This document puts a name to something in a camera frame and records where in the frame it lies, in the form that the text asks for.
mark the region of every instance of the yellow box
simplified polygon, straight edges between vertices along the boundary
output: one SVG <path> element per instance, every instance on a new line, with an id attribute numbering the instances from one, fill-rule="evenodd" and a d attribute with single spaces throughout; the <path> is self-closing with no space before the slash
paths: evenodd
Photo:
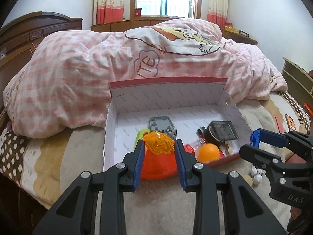
<path id="1" fill-rule="evenodd" d="M 228 32 L 232 32 L 232 33 L 237 33 L 237 34 L 239 34 L 239 32 L 240 32 L 240 30 L 232 28 L 232 27 L 228 27 L 228 26 L 225 26 L 224 30 L 228 31 Z"/>

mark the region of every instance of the gray plastic part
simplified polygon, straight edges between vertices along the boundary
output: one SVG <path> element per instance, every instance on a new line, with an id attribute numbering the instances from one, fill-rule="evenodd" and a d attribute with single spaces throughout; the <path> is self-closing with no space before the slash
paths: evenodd
<path id="1" fill-rule="evenodd" d="M 169 116 L 151 117 L 150 129 L 152 131 L 162 132 L 172 140 L 176 140 L 177 130 L 175 129 Z"/>

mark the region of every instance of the orange translucent toy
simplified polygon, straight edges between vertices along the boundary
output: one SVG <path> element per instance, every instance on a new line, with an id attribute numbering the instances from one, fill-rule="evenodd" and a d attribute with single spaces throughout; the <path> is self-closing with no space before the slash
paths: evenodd
<path id="1" fill-rule="evenodd" d="M 150 132 L 143 136 L 146 155 L 143 161 L 141 179 L 155 180 L 177 173 L 174 141 L 160 132 Z"/>
<path id="2" fill-rule="evenodd" d="M 219 159 L 219 148 L 216 145 L 208 143 L 200 147 L 198 153 L 199 162 L 205 163 L 216 159 Z"/>

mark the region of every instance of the blue plastic object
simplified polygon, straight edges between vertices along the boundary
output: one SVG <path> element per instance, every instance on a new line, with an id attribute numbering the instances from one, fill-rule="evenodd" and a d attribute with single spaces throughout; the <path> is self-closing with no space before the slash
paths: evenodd
<path id="1" fill-rule="evenodd" d="M 279 148 L 288 146 L 288 140 L 285 135 L 259 128 L 251 133 L 250 145 L 259 148 L 260 142 Z"/>
<path id="2" fill-rule="evenodd" d="M 137 162 L 134 168 L 134 181 L 133 181 L 134 191 L 137 190 L 137 187 L 139 186 L 139 183 L 140 183 L 143 161 L 145 159 L 145 151 L 146 151 L 145 144 L 142 144 L 140 148 L 140 153 L 138 155 Z"/>
<path id="3" fill-rule="evenodd" d="M 186 191 L 187 188 L 186 169 L 177 141 L 175 141 L 175 159 L 177 164 L 180 185 L 183 188 L 183 190 Z"/>

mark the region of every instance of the orange ball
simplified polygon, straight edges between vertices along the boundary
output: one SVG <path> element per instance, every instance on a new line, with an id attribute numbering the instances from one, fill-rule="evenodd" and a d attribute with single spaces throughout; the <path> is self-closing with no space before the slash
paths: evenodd
<path id="1" fill-rule="evenodd" d="M 208 143 L 203 145 L 200 149 L 199 149 L 199 153 L 198 153 L 198 161 L 201 163 L 205 163 L 205 162 L 209 162 L 209 161 L 213 161 L 219 159 L 219 148 L 212 144 L 212 143 Z"/>

